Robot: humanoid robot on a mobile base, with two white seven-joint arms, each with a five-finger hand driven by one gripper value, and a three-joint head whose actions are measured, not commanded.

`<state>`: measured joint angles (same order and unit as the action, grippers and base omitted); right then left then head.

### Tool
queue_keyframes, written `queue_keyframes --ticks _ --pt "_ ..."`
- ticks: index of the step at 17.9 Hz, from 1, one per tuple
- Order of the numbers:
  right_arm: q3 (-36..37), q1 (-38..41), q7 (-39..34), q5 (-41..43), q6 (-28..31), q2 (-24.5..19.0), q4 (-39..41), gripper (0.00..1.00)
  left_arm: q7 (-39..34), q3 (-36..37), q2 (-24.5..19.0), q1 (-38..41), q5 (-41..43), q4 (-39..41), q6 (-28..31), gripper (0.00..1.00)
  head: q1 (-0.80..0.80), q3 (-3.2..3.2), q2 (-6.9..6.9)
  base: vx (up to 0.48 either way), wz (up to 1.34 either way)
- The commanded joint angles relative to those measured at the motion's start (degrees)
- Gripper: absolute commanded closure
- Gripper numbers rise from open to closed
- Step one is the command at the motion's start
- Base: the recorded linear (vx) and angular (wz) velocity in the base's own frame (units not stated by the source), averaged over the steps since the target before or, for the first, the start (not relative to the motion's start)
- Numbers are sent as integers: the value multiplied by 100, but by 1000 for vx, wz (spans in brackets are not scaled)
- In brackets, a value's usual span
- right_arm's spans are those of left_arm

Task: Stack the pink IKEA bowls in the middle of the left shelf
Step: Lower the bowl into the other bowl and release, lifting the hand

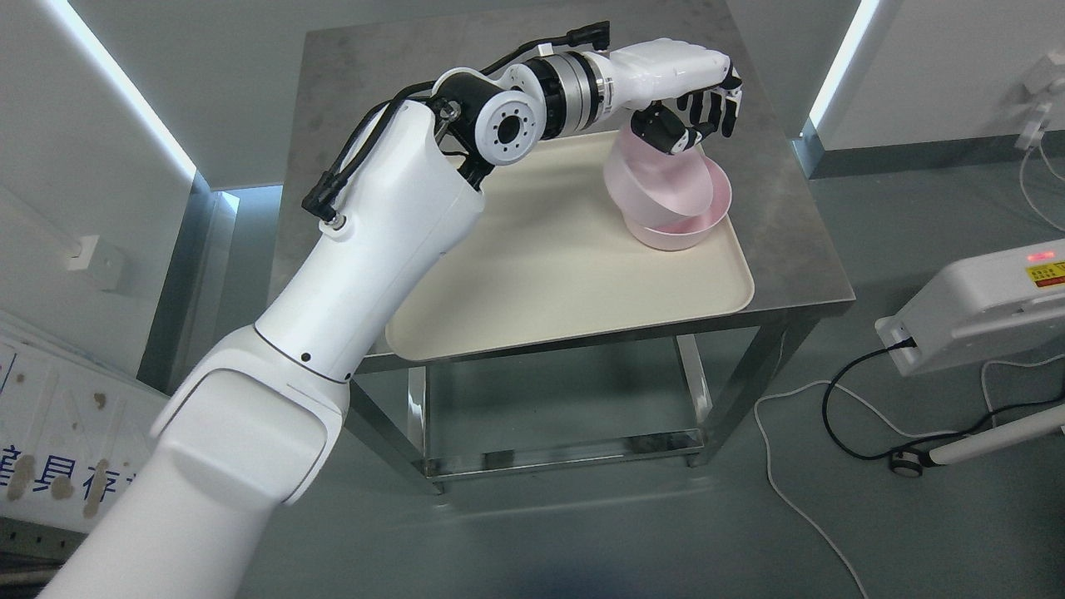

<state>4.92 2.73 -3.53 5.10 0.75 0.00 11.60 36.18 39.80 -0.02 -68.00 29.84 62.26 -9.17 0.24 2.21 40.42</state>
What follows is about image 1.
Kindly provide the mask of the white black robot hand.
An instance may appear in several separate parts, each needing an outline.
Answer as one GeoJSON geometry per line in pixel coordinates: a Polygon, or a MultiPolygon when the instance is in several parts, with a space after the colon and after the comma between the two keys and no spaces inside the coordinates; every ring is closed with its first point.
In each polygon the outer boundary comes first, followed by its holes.
{"type": "Polygon", "coordinates": [[[733,136],[743,82],[726,54],[659,38],[594,56],[605,81],[602,114],[628,110],[629,129],[655,151],[689,151],[714,133],[733,136]]]}

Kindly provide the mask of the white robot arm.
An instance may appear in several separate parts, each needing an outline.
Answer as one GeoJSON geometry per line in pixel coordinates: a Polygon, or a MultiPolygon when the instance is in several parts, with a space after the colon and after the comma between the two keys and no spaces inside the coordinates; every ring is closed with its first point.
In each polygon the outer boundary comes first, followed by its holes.
{"type": "Polygon", "coordinates": [[[395,92],[304,197],[320,242],[255,322],[195,365],[155,418],[155,451],[43,598],[231,598],[283,504],[315,481],[370,346],[484,212],[484,178],[601,100],[608,22],[525,42],[484,69],[395,92]]]}

